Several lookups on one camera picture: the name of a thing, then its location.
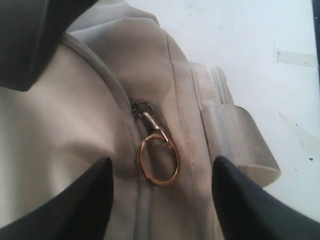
beige fabric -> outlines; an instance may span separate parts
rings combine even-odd
[[[262,186],[279,175],[253,120],[232,105],[222,71],[190,63],[153,15],[122,1],[101,1],[69,31],[84,44],[66,36],[30,91],[0,89],[0,227],[105,155],[115,193],[105,239],[221,239],[211,196],[215,156],[250,177],[263,174],[255,178]],[[177,144],[181,172],[169,187],[149,184],[137,167],[141,136],[128,98],[150,102]]]

key ring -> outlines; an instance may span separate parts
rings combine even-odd
[[[155,140],[155,139],[158,139],[158,140],[163,140],[165,142],[167,142],[168,144],[168,147],[174,152],[174,155],[175,155],[175,170],[174,170],[174,174],[172,175],[172,177],[168,180],[165,180],[165,181],[161,181],[161,180],[158,180],[156,178],[154,178],[147,170],[145,164],[144,164],[144,151],[145,151],[145,148],[147,146],[147,143],[148,141],[151,141],[151,140]],[[165,137],[162,135],[162,134],[159,134],[159,133],[153,133],[151,135],[149,135],[148,137],[146,137],[140,144],[140,148],[139,148],[139,151],[138,151],[138,154],[137,154],[137,160],[138,160],[138,164],[141,166],[141,169],[142,169],[142,172],[144,174],[144,176],[150,181],[152,182],[154,185],[156,186],[160,186],[160,187],[164,187],[164,186],[168,186],[170,184],[172,184],[177,176],[178,176],[178,173],[179,173],[179,170],[180,170],[180,164],[181,164],[181,159],[180,159],[180,155],[179,155],[179,151],[178,151],[178,148],[176,146],[176,144],[169,138],[169,139],[165,139]]]

floor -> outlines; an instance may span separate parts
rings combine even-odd
[[[223,68],[282,176],[269,193],[320,222],[320,87],[309,0],[129,0],[195,62]]]

fabric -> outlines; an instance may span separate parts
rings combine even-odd
[[[233,105],[223,73],[189,62],[153,15],[123,1],[100,1],[68,31],[28,92],[0,89],[0,227],[109,156],[114,201],[105,239],[221,239],[212,204],[213,159],[228,155],[240,168],[250,167],[249,177],[262,186],[280,174],[254,121]],[[180,173],[168,187],[150,184],[137,165],[145,135],[129,100],[151,103],[179,149]],[[212,121],[212,108],[227,123],[204,124]],[[246,129],[233,134],[237,128]],[[228,144],[233,138],[249,139],[249,158],[240,158],[246,162],[235,162],[242,147]],[[169,175],[167,162],[160,158],[153,173]],[[255,174],[260,169],[266,171]]]

white surface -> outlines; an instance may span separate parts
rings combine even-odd
[[[278,51],[316,55],[311,1],[128,2],[155,14],[190,60],[223,68],[235,103],[251,113],[282,170],[266,190],[320,222],[318,70],[277,62]]]

